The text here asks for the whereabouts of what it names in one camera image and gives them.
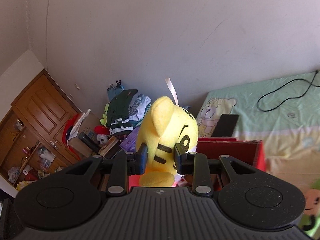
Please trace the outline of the pile of folded clothes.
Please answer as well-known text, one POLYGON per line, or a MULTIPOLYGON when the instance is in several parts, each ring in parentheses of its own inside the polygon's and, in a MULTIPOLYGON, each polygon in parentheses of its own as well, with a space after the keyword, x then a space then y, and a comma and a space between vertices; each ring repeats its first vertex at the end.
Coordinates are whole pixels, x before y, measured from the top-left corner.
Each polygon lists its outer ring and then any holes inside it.
POLYGON ((109 103, 105 105, 100 123, 116 137, 128 135, 140 126, 152 103, 149 96, 137 89, 125 89, 121 80, 109 85, 107 96, 109 103))

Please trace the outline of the cardboard box with clutter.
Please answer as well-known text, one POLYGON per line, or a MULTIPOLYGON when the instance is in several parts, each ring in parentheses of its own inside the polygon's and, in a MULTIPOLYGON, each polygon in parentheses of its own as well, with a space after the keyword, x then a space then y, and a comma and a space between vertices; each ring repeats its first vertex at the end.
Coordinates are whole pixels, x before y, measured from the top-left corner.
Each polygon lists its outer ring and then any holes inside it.
POLYGON ((62 142, 78 160, 98 154, 111 139, 109 131, 92 113, 84 119, 84 112, 69 118, 64 125, 62 142))

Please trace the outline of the yellow tiger plush toy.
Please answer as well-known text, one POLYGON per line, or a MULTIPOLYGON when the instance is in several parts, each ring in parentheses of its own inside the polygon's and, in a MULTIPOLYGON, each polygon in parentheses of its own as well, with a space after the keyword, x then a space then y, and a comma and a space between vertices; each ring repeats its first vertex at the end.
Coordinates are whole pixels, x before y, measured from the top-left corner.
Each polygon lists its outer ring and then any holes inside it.
POLYGON ((147 146, 147 163, 138 185, 143 187, 175 186, 181 176, 174 163, 174 146, 185 152, 196 150, 199 129, 194 116, 178 105, 176 90, 170 78, 167 87, 173 100, 162 96, 153 102, 140 126, 136 148, 147 146))

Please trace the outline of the cartoon bear bed sheet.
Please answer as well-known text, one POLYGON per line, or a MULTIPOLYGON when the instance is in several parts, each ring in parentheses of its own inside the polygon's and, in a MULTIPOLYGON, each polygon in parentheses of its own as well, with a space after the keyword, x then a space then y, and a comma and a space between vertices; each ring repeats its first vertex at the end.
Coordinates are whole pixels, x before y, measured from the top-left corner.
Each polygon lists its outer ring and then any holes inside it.
POLYGON ((196 117, 210 137, 223 114, 239 115, 234 137, 261 140, 266 170, 306 192, 319 179, 319 73, 213 90, 196 117))

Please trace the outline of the green plush toy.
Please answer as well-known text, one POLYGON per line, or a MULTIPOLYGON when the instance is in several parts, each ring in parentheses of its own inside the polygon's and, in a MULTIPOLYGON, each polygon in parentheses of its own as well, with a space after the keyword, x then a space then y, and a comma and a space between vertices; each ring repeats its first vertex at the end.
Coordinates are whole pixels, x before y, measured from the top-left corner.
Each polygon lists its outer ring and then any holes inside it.
POLYGON ((305 192, 305 209, 298 227, 309 237, 319 229, 319 179, 305 192))

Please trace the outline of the black smartphone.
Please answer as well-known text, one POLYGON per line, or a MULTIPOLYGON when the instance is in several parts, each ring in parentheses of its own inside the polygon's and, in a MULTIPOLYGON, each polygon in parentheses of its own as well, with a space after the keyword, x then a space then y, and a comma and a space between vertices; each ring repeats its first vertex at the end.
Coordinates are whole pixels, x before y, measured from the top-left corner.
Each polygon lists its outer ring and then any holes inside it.
POLYGON ((222 138, 232 137, 236 124, 238 123, 239 115, 223 114, 220 116, 211 137, 222 138))

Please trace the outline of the red cardboard box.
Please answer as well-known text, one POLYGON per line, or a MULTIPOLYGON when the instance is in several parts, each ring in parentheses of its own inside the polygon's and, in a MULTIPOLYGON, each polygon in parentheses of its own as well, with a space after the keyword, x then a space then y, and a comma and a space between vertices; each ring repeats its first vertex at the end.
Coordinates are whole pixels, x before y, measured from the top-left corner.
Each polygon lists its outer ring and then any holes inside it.
POLYGON ((169 165, 174 164, 173 148, 176 143, 181 144, 186 152, 205 154, 209 159, 218 159, 223 154, 235 157, 262 171, 266 170, 263 143, 260 141, 245 141, 235 138, 192 138, 186 135, 180 138, 151 138, 143 139, 140 135, 136 141, 136 150, 142 143, 148 148, 148 163, 145 173, 129 176, 129 187, 175 187, 181 176, 169 165))

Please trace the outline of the wooden cabinet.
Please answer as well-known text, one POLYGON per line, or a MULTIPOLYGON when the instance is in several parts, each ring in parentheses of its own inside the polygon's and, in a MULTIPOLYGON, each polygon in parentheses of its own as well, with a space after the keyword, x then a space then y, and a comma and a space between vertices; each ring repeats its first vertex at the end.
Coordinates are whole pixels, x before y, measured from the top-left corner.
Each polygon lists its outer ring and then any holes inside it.
POLYGON ((80 155, 68 149, 62 136, 67 121, 80 112, 46 70, 42 70, 11 103, 1 120, 1 176, 8 181, 8 172, 19 173, 10 185, 15 187, 25 176, 27 165, 45 169, 37 150, 45 147, 55 158, 46 168, 54 173, 80 161, 80 155))

